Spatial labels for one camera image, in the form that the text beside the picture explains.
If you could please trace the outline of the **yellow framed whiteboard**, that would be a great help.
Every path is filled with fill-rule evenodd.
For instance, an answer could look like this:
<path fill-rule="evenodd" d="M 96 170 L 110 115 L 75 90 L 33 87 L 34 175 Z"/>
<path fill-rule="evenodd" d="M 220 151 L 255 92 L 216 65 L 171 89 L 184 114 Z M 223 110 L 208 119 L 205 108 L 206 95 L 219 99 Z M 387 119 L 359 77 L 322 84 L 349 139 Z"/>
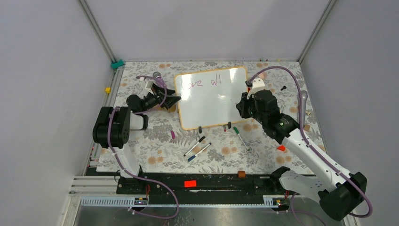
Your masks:
<path fill-rule="evenodd" d="M 175 91 L 181 100 L 177 109 L 182 129 L 191 130 L 239 123 L 236 105 L 247 92 L 247 69 L 244 66 L 178 74 L 174 77 Z"/>

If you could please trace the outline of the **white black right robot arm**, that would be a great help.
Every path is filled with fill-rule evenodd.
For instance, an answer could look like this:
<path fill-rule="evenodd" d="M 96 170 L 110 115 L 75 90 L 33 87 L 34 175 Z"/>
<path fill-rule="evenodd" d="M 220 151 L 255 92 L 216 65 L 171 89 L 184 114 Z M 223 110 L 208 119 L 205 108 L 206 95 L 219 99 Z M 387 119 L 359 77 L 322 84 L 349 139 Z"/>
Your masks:
<path fill-rule="evenodd" d="M 260 123 L 268 137 L 293 152 L 316 176 L 312 179 L 280 167 L 271 175 L 270 188 L 274 193 L 299 193 L 319 203 L 336 221 L 352 214 L 363 201 L 368 205 L 364 217 L 372 214 L 371 202 L 365 194 L 366 177 L 360 172 L 351 173 L 310 141 L 295 119 L 280 112 L 277 99 L 269 90 L 242 93 L 236 108 L 242 118 Z"/>

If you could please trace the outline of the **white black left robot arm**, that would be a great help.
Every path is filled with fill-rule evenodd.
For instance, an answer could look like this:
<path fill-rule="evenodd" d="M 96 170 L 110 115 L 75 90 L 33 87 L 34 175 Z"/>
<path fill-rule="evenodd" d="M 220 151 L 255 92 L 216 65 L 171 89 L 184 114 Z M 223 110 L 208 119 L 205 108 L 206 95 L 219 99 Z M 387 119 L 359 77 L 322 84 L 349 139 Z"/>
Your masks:
<path fill-rule="evenodd" d="M 175 91 L 155 87 L 144 97 L 128 96 L 125 107 L 103 106 L 99 111 L 92 132 L 93 141 L 111 151 L 120 175 L 130 178 L 128 188 L 136 194 L 145 190 L 146 181 L 139 176 L 141 166 L 128 144 L 130 132 L 146 130 L 149 122 L 146 113 L 155 107 L 168 110 L 180 100 Z"/>

